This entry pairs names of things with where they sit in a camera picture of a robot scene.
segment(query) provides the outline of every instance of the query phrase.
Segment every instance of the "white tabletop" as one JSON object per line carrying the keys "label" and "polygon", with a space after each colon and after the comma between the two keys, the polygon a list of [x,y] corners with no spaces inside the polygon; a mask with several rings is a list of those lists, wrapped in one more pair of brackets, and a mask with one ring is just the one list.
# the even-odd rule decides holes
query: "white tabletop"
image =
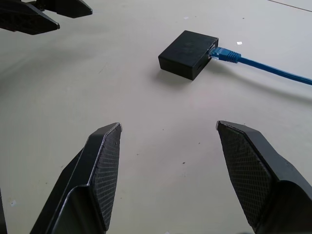
{"label": "white tabletop", "polygon": [[161,71],[157,58],[189,30],[312,78],[311,12],[267,0],[86,2],[89,17],[48,13],[58,31],[0,31],[0,188],[9,233],[30,232],[62,167],[89,134],[117,121],[123,132],[109,234],[251,231],[217,120],[261,131],[312,183],[311,86],[217,60],[191,82]]}

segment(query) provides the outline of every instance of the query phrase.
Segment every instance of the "blue ethernet cable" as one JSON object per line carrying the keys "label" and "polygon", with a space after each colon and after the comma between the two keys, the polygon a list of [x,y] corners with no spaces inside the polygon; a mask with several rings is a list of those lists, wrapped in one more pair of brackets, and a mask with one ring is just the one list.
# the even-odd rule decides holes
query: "blue ethernet cable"
{"label": "blue ethernet cable", "polygon": [[278,76],[281,77],[285,77],[287,79],[292,79],[294,81],[298,81],[304,84],[309,84],[312,85],[312,79],[308,79],[305,77],[301,77],[301,76],[297,76],[288,72],[284,72],[282,70],[267,66],[265,64],[256,62],[256,61],[252,61],[250,59],[247,58],[243,58],[241,54],[236,53],[234,51],[222,48],[222,47],[216,47],[213,48],[210,52],[209,55],[215,58],[218,58],[219,60],[222,61],[227,61],[227,62],[233,62],[233,63],[244,63],[246,65],[267,71],[267,72],[271,72],[273,74],[276,74]]}

